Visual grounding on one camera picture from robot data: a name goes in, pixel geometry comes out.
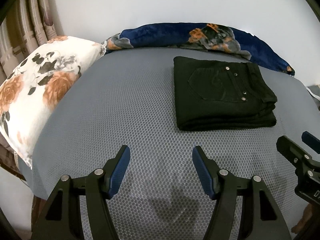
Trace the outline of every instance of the curtain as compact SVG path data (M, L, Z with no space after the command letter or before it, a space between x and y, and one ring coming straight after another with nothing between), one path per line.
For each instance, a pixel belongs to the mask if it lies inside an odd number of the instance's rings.
M0 26L0 84L30 53L55 36L48 0L16 0ZM17 176L12 149L3 140L0 136L0 166Z

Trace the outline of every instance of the metal rivet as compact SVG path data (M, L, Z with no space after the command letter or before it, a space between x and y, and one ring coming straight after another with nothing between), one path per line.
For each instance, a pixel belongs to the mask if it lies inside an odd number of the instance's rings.
M94 171L94 174L96 174L96 175L101 175L102 173L103 173L103 169L96 169Z
M227 170L224 170L224 169L220 170L219 173L220 173L221 175L223 175L223 176L228 175L228 171L227 171Z
M69 179L69 176L68 175L63 175L62 177L61 177L61 180L62 181L67 181Z
M259 176L255 175L255 176L253 176L253 180L256 182L260 182L261 178Z

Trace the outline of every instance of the grey mesh mattress cover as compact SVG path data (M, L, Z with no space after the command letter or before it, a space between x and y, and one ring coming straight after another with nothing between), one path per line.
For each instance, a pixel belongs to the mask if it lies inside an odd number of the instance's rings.
M63 174L80 177L113 158L121 145L131 160L117 195L108 201L120 239L202 239L215 201L205 195L192 163L200 145L220 168L236 176L260 175L289 228L306 202L294 193L294 167L276 150L282 135L301 141L305 130L320 138L320 118L303 84L260 68L278 97L277 124L251 130L184 132L176 126L173 58L245 62L222 53L173 48L115 51L98 60L59 103L36 144L33 169L20 169L35 195L47 198ZM81 197L85 239L92 239ZM230 239L237 238L241 217L238 197Z

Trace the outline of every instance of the floral pillow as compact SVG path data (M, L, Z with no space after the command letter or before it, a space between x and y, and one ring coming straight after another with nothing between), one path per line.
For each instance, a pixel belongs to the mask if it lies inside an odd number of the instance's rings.
M99 43L58 36L31 53L0 86L0 132L30 168L35 143L52 111L105 52Z

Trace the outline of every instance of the black jeans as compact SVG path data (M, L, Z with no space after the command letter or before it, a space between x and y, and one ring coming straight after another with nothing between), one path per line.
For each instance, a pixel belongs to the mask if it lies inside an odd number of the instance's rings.
M185 131L270 127L276 95L254 63L174 58L177 127Z

